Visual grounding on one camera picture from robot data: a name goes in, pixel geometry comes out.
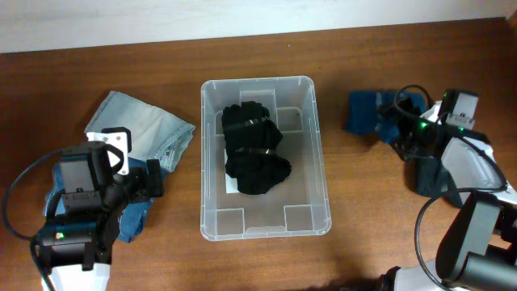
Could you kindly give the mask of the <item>dark green shirt bundle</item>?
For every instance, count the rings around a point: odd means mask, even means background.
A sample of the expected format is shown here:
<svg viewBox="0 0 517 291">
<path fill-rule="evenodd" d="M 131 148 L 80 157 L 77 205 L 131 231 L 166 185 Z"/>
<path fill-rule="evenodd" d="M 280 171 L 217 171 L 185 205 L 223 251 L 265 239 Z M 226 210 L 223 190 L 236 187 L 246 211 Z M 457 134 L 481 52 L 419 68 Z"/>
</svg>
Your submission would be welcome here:
<svg viewBox="0 0 517 291">
<path fill-rule="evenodd" d="M 405 185 L 419 196 L 440 198 L 444 192 L 455 190 L 445 198 L 457 208 L 463 201 L 456 191 L 456 184 L 443 164 L 434 157 L 417 157 L 406 160 L 404 168 Z"/>
</svg>

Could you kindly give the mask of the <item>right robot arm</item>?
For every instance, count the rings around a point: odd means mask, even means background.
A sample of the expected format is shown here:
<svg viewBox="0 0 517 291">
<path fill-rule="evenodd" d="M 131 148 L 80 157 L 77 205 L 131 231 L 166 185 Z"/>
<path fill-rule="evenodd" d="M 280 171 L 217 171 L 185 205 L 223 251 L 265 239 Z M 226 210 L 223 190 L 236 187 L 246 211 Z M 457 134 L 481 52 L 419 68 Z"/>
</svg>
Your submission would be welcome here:
<svg viewBox="0 0 517 291">
<path fill-rule="evenodd" d="M 353 91 L 349 133 L 375 133 L 414 163 L 414 190 L 428 204 L 446 199 L 458 214 L 436 256 L 394 267 L 376 290 L 513 290 L 516 287 L 516 191 L 474 130 L 479 97 L 447 89 L 433 100 L 419 85 L 397 91 Z"/>
</svg>

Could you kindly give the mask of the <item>white label in bin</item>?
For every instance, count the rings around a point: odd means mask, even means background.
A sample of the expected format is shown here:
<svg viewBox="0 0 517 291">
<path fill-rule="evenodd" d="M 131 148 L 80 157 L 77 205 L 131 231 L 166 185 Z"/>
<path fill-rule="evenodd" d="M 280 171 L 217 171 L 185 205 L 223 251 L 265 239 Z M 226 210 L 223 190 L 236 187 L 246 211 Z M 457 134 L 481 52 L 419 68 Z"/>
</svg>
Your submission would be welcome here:
<svg viewBox="0 0 517 291">
<path fill-rule="evenodd" d="M 237 179 L 232 178 L 227 172 L 225 172 L 225 190 L 227 194 L 239 193 Z"/>
</svg>

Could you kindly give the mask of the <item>clear plastic storage bin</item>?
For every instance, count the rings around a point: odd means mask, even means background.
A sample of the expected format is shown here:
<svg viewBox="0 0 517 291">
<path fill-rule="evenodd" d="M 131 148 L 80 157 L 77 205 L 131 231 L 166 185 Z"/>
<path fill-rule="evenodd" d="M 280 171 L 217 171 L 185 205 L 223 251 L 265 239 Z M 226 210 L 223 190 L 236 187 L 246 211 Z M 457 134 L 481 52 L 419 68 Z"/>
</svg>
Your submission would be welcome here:
<svg viewBox="0 0 517 291">
<path fill-rule="evenodd" d="M 200 233 L 208 241 L 317 236 L 331 228 L 322 138 L 314 82 L 307 76 L 209 80 L 201 88 Z M 265 112 L 239 122 L 254 128 L 268 122 L 281 133 L 278 145 L 227 145 L 224 109 L 256 102 Z M 249 195 L 227 172 L 228 159 L 245 157 L 239 173 L 271 181 L 273 158 L 289 175 L 267 192 Z"/>
</svg>

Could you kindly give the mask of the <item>light blue jeans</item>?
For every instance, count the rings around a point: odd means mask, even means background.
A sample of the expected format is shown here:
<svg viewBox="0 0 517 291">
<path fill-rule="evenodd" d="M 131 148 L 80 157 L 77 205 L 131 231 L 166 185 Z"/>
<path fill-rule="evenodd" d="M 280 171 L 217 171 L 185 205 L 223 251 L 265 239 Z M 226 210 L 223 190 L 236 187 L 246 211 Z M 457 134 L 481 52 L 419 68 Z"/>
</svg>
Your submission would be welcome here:
<svg viewBox="0 0 517 291">
<path fill-rule="evenodd" d="M 157 159 L 171 173 L 193 138 L 195 126 L 177 116 L 130 95 L 111 91 L 85 128 L 100 132 L 125 127 L 131 132 L 132 150 L 128 156 L 145 161 Z"/>
</svg>

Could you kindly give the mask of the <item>black shirt bundle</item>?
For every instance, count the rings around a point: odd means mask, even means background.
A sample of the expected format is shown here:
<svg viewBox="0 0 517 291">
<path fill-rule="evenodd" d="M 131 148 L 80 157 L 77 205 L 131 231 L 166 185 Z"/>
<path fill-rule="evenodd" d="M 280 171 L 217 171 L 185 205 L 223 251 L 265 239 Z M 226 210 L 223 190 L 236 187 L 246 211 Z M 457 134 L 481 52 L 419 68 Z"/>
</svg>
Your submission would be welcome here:
<svg viewBox="0 0 517 291">
<path fill-rule="evenodd" d="M 277 154 L 283 134 L 261 103 L 231 105 L 223 110 L 221 123 L 225 172 L 237 179 L 239 192 L 263 195 L 290 176 L 292 164 Z"/>
</svg>

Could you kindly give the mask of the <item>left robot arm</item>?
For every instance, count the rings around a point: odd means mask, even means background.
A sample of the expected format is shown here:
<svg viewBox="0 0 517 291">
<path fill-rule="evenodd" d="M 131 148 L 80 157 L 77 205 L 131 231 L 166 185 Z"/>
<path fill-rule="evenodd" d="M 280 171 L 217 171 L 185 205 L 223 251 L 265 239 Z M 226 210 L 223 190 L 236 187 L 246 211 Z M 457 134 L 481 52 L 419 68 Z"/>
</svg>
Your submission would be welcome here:
<svg viewBox="0 0 517 291">
<path fill-rule="evenodd" d="M 123 163 L 111 165 L 109 154 L 124 156 L 102 141 L 63 151 L 59 166 L 64 187 L 49 201 L 46 222 L 31 240 L 46 290 L 104 290 L 122 212 L 164 194 L 157 159 L 119 175 Z"/>
</svg>

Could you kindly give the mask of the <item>medium blue jeans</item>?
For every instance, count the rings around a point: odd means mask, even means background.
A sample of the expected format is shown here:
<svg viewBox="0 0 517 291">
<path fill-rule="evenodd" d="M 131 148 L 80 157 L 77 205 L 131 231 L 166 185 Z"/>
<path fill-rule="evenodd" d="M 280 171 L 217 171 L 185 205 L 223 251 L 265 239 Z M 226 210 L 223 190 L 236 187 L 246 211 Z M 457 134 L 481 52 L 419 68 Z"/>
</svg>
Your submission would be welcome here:
<svg viewBox="0 0 517 291">
<path fill-rule="evenodd" d="M 45 206 L 43 215 L 46 217 L 49 210 L 51 199 L 64 188 L 61 168 L 58 164 L 52 167 L 53 186 L 45 196 Z M 127 205 L 119 219 L 120 233 L 118 239 L 125 243 L 130 243 L 139 236 L 144 227 L 153 200 L 142 203 Z"/>
</svg>

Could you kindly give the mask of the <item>blue shirt bundle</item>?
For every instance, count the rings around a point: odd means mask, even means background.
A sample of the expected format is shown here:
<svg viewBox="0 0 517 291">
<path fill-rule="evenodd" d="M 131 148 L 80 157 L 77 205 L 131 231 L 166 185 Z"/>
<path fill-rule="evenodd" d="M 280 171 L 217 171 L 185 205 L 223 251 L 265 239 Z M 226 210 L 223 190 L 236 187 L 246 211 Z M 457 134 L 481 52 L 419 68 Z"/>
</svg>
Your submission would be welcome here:
<svg viewBox="0 0 517 291">
<path fill-rule="evenodd" d="M 377 134 L 377 106 L 394 101 L 395 96 L 396 91 L 352 91 L 348 95 L 349 116 L 345 130 L 356 135 Z"/>
</svg>

